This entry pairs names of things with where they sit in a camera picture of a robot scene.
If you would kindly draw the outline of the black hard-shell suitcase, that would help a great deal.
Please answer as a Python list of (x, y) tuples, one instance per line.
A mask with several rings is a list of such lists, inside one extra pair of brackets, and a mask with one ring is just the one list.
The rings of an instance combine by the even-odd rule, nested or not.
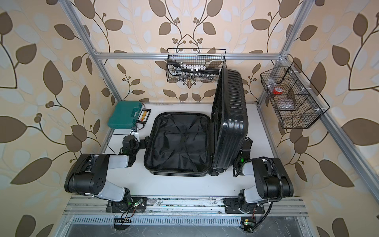
[(241, 74), (223, 69), (210, 117), (165, 112), (155, 118), (144, 166), (153, 175), (217, 176), (233, 166), (247, 133)]

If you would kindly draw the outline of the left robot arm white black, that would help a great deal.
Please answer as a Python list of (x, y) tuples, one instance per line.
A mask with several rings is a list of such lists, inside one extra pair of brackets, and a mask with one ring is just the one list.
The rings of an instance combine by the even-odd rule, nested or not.
[(127, 135), (124, 137), (122, 147), (117, 155), (80, 155), (67, 174), (64, 184), (65, 191), (131, 205), (129, 189), (108, 181), (107, 174), (111, 169), (132, 167), (137, 153), (147, 148), (148, 141), (148, 136), (138, 140), (134, 135)]

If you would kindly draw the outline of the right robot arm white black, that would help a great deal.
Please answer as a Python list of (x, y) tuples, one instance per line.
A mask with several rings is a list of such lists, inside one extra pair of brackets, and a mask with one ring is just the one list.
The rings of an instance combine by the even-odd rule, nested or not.
[(268, 202), (279, 202), (292, 197), (294, 187), (279, 158), (251, 158), (253, 141), (246, 137), (233, 164), (233, 177), (252, 176), (253, 185), (242, 189), (238, 195), (238, 207), (249, 212), (254, 206)]

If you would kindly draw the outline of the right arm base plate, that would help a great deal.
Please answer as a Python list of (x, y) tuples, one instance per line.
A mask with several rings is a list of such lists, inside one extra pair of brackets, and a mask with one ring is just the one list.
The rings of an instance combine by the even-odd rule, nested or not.
[(255, 203), (247, 203), (236, 197), (224, 198), (223, 203), (226, 214), (265, 214), (265, 209), (263, 206)]

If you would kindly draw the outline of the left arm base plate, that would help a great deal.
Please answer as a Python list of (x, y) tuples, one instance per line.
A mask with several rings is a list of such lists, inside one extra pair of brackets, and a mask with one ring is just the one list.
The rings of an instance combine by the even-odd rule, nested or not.
[(106, 206), (107, 213), (124, 213), (128, 210), (137, 213), (145, 212), (147, 207), (147, 197), (131, 197), (121, 202), (108, 201)]

